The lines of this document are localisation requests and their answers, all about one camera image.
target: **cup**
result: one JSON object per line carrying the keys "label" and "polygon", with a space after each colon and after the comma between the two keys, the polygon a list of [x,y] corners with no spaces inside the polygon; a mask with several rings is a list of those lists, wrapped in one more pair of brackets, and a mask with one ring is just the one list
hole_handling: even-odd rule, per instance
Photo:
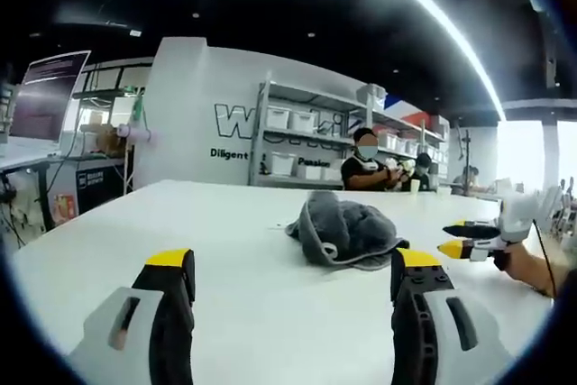
{"label": "cup", "polygon": [[421,186],[419,179],[411,179],[411,194],[418,193],[418,188]]}

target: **workbench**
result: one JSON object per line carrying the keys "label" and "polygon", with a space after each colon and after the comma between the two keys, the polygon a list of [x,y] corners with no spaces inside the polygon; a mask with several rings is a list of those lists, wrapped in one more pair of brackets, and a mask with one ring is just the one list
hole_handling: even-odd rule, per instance
{"label": "workbench", "polygon": [[[444,225],[491,218],[496,203],[435,193],[336,193],[377,207],[414,249],[443,263],[496,317],[519,354],[551,308],[492,261],[451,260],[436,246]],[[116,288],[130,287],[156,252],[195,251],[192,371],[196,385],[390,383],[394,351],[390,268],[375,272],[309,265],[284,233],[306,190],[162,181],[55,228],[12,258],[32,317],[61,353]],[[526,241],[530,251],[538,243]]]}

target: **window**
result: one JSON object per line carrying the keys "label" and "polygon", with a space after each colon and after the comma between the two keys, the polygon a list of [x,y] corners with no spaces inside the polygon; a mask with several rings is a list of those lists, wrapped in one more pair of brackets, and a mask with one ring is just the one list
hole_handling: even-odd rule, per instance
{"label": "window", "polygon": [[569,185],[569,178],[577,179],[577,122],[558,122],[559,134],[559,180],[565,179],[565,186]]}
{"label": "window", "polygon": [[542,189],[545,146],[541,121],[499,122],[497,178],[523,183],[525,191]]}

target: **white wall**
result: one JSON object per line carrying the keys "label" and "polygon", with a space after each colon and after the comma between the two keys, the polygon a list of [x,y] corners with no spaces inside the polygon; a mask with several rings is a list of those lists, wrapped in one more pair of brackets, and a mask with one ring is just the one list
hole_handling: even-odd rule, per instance
{"label": "white wall", "polygon": [[[203,38],[164,38],[144,98],[154,140],[136,147],[136,186],[162,179],[246,185],[249,160],[218,158],[211,150],[250,155],[259,85],[268,74],[279,83],[348,98],[364,85],[295,60],[208,47]],[[335,157],[313,143],[285,140],[275,146],[305,158]]]}
{"label": "white wall", "polygon": [[[461,134],[463,138],[465,131],[469,131],[471,135],[471,165],[479,169],[480,185],[488,186],[497,177],[497,127],[462,128]],[[544,188],[548,188],[559,184],[559,142],[556,125],[543,126],[543,140],[545,143]],[[465,167],[465,159],[459,160],[459,156],[457,132],[453,128],[451,130],[449,148],[450,181],[460,175]],[[519,163],[519,169],[523,169],[521,163]]]}
{"label": "white wall", "polygon": [[[479,184],[489,185],[497,177],[497,127],[462,128],[462,138],[465,131],[471,136],[470,164],[479,169]],[[459,160],[459,140],[453,128],[449,139],[449,181],[463,173],[464,150],[463,143],[463,159]]]}

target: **black shirt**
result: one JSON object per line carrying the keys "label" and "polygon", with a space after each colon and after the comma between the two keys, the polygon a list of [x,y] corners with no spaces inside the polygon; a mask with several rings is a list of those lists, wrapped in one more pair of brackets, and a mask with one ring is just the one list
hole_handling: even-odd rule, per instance
{"label": "black shirt", "polygon": [[377,169],[376,170],[366,170],[361,162],[354,157],[350,157],[347,159],[343,165],[341,166],[341,176],[343,177],[344,189],[359,189],[360,191],[384,191],[386,189],[387,181],[383,180],[382,182],[378,182],[376,184],[371,185],[367,188],[350,188],[349,187],[349,179],[353,176],[366,176],[372,175],[381,170],[385,170],[385,166],[382,165],[380,162],[376,160],[369,160],[367,162],[376,162]]}
{"label": "black shirt", "polygon": [[418,186],[419,191],[429,191],[429,189],[430,189],[429,177],[425,173],[423,173],[422,175],[417,175],[416,173],[413,173],[413,176],[411,176],[406,182],[403,182],[400,190],[401,191],[410,191],[412,179],[418,179],[421,181],[421,184]]}

